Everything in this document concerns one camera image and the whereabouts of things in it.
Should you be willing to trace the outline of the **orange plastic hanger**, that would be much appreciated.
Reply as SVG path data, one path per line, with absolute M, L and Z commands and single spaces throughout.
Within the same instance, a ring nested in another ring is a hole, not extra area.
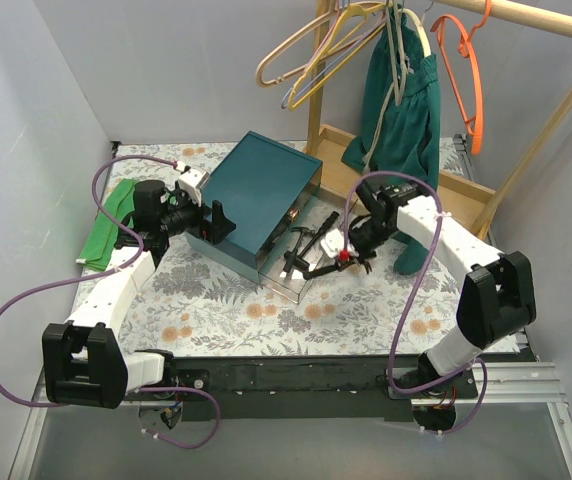
M 462 116 L 462 120 L 464 122 L 464 126 L 466 128 L 466 133 L 471 139 L 470 150 L 473 155 L 479 154 L 482 150 L 483 139 L 484 139 L 484 126 L 485 126 L 483 84 L 482 84 L 481 70 L 479 67 L 477 54 L 473 45 L 473 38 L 475 33 L 479 29 L 485 26 L 487 20 L 490 17 L 491 7 L 492 7 L 491 1 L 484 2 L 484 11 L 482 20 L 473 27 L 471 27 L 470 29 L 466 29 L 462 24 L 462 22 L 457 17 L 451 14 L 445 14 L 438 17 L 430 28 L 430 32 L 434 33 L 436 36 L 437 45 L 442 55 L 444 66 L 446 68 L 446 73 L 448 75 L 455 96 L 455 100 L 457 102 L 460 114 Z M 475 100 L 475 110 L 472 115 L 469 115 L 467 112 L 459 86 L 455 78 L 454 70 L 452 68 L 450 59 L 445 49 L 445 40 L 446 40 L 445 33 L 448 22 L 454 24 L 460 33 L 459 43 L 457 48 L 459 55 L 463 59 L 468 60 L 470 63 L 471 77 L 474 90 L 474 100 Z

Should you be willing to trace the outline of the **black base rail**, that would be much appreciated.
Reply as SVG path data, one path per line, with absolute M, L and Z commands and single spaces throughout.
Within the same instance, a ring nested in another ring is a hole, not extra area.
M 388 391 L 386 355 L 174 358 L 181 387 L 202 381 L 220 405 L 221 418 L 374 418 L 414 422 L 416 400 Z

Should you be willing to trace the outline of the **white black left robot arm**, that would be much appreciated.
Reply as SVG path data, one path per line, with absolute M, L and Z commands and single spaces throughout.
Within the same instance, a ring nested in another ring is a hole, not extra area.
M 118 336 L 171 237 L 190 233 L 216 245 L 235 230 L 219 201 L 203 199 L 208 178 L 205 172 L 188 171 L 173 188 L 161 180 L 135 184 L 133 209 L 118 224 L 104 277 L 65 322 L 49 324 L 42 335 L 45 386 L 51 402 L 115 408 L 141 387 L 159 400 L 177 392 L 179 377 L 170 352 L 126 353 Z

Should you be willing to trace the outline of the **dark green drawstring bag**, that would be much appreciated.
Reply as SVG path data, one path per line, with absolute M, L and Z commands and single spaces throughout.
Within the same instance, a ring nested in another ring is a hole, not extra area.
M 393 5 L 369 64 L 361 130 L 342 162 L 365 174 L 397 171 L 438 186 L 441 100 L 436 55 L 424 58 L 415 28 L 403 20 L 398 53 Z

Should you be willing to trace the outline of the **hammer with black grip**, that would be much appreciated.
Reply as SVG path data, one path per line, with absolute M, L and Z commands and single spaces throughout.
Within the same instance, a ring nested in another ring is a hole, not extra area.
M 301 250 L 300 254 L 305 257 L 307 253 L 313 248 L 313 246 L 331 229 L 336 220 L 339 218 L 339 212 L 333 211 L 321 224 L 321 226 L 314 233 L 310 241 Z

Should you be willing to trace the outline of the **teal drawer box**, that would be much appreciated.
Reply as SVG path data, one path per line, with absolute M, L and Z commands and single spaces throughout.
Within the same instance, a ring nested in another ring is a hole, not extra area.
M 321 182 L 322 161 L 259 133 L 248 132 L 212 171 L 202 190 L 210 204 L 222 203 L 236 229 L 213 245 L 187 234 L 190 247 L 248 280 L 260 269 L 276 241 L 294 223 Z

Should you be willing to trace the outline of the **cream white hanger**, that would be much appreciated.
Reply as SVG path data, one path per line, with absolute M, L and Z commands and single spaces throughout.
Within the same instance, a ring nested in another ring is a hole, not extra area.
M 430 46 L 430 41 L 428 39 L 428 35 L 424 28 L 424 18 L 420 18 L 415 12 L 412 10 L 405 8 L 401 5 L 396 3 L 393 4 L 393 13 L 395 16 L 396 21 L 396 39 L 398 42 L 398 53 L 400 57 L 404 59 L 406 57 L 406 52 L 404 48 L 404 40 L 403 40 L 403 20 L 405 18 L 411 21 L 412 26 L 415 28 L 416 36 L 419 40 L 422 55 L 424 58 L 427 58 L 432 55 L 432 50 Z

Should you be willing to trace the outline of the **lilac thin hanger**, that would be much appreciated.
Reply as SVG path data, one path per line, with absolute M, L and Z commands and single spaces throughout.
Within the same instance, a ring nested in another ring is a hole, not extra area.
M 338 43 L 333 44 L 333 38 L 342 29 L 342 22 L 349 19 L 347 11 L 350 9 L 350 1 L 336 2 L 337 18 L 305 65 L 301 76 L 283 96 L 280 105 L 283 110 L 294 111 L 297 109 L 305 100 L 309 99 L 321 88 L 325 82 L 325 77 L 330 75 L 329 70 L 338 66 L 357 49 L 357 45 L 361 42 L 362 36 L 354 36 L 354 34 L 364 23 L 364 20 Z

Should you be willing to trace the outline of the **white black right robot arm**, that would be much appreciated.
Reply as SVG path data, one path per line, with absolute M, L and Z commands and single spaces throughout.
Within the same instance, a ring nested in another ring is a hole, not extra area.
M 398 232 L 427 249 L 459 284 L 456 324 L 420 355 L 414 370 L 401 377 L 388 370 L 386 378 L 396 394 L 441 397 L 485 350 L 535 320 L 531 263 L 520 252 L 506 254 L 470 233 L 428 184 L 408 177 L 401 185 L 373 189 L 370 178 L 362 177 L 353 190 L 368 213 L 328 231 L 320 245 L 331 264 L 303 276 L 317 278 L 353 264 L 368 268 L 377 249 Z

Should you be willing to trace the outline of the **wooden clothes rack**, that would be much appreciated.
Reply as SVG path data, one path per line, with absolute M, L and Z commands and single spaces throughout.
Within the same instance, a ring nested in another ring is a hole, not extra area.
M 572 38 L 572 16 L 522 5 L 513 1 L 456 1 L 454 7 Z M 439 59 L 447 57 L 445 27 L 453 23 L 460 32 L 459 51 L 469 61 L 474 83 L 475 110 L 463 116 L 479 153 L 484 134 L 484 100 L 479 61 L 472 43 L 476 32 L 450 14 L 426 28 L 414 12 L 395 1 L 362 1 L 345 5 L 321 1 L 317 17 L 288 37 L 258 65 L 257 83 L 277 85 L 289 78 L 295 83 L 283 106 L 293 111 L 310 104 L 306 151 L 323 162 L 322 189 L 339 205 L 352 199 L 358 177 L 394 170 L 413 175 L 434 187 L 446 206 L 468 231 L 485 239 L 495 213 L 508 193 L 536 159 L 545 143 L 572 108 L 572 88 L 499 190 L 441 171 L 438 78 Z M 263 70 L 306 36 L 315 34 L 315 51 L 304 65 L 270 82 Z M 366 75 L 362 125 L 356 135 L 320 122 L 324 84 L 368 43 L 375 48 Z

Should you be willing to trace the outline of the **floral table mat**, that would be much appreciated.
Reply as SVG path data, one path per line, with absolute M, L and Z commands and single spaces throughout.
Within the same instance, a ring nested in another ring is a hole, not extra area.
M 458 283 L 438 261 L 423 278 L 397 274 L 402 251 L 389 241 L 370 274 L 319 278 L 295 304 L 178 236 L 135 298 L 118 340 L 129 352 L 178 356 L 419 354 L 454 326 Z

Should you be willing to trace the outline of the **black claw hammer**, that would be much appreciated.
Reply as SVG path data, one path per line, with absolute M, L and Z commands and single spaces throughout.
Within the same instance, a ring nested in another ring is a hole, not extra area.
M 297 241 L 295 243 L 295 246 L 293 247 L 294 252 L 297 252 L 299 250 L 299 248 L 302 244 L 302 241 L 304 240 L 304 238 L 306 236 L 312 236 L 315 233 L 314 230 L 312 230 L 308 227 L 303 227 L 303 226 L 292 227 L 290 229 L 290 231 L 292 233 L 298 234 Z

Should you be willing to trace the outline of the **green folded cloth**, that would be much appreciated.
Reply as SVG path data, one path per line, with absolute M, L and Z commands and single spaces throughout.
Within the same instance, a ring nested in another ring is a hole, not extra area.
M 136 183 L 134 179 L 121 179 L 104 202 L 105 209 L 118 222 L 123 221 L 134 210 L 133 194 Z M 76 263 L 94 271 L 104 271 L 109 265 L 119 232 L 118 226 L 100 212 Z

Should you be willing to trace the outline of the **clear acrylic drawer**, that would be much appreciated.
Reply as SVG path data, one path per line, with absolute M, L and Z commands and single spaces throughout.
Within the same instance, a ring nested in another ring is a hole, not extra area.
M 260 269 L 260 285 L 290 302 L 300 304 L 313 284 L 313 279 L 304 280 L 302 274 L 305 271 L 297 269 L 293 269 L 290 273 L 285 273 L 283 271 L 283 267 L 285 265 L 284 253 L 288 250 L 293 250 L 298 237 L 298 234 L 292 233 L 290 229 L 292 227 L 303 226 L 316 232 L 324 220 L 333 211 L 338 211 L 339 218 L 331 227 L 330 230 L 332 230 L 333 228 L 341 226 L 344 214 L 343 210 L 344 207 L 342 204 L 335 205 L 333 203 L 325 202 L 317 197 L 313 197 L 302 209 L 294 223 L 289 226 L 279 240 L 275 242 L 274 248 L 269 254 L 268 259 Z M 312 236 L 306 236 L 304 238 L 298 251 L 301 251 L 305 247 Z M 331 260 L 325 255 L 320 247 L 320 240 L 305 256 L 305 259 L 310 263 L 308 271 L 331 263 Z

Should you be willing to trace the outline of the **yellow hanger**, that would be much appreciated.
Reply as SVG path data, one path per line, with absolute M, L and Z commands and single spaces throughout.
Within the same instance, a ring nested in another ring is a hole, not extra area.
M 298 109 L 382 31 L 389 17 L 384 1 L 340 1 L 339 7 L 337 19 L 282 98 L 282 109 Z

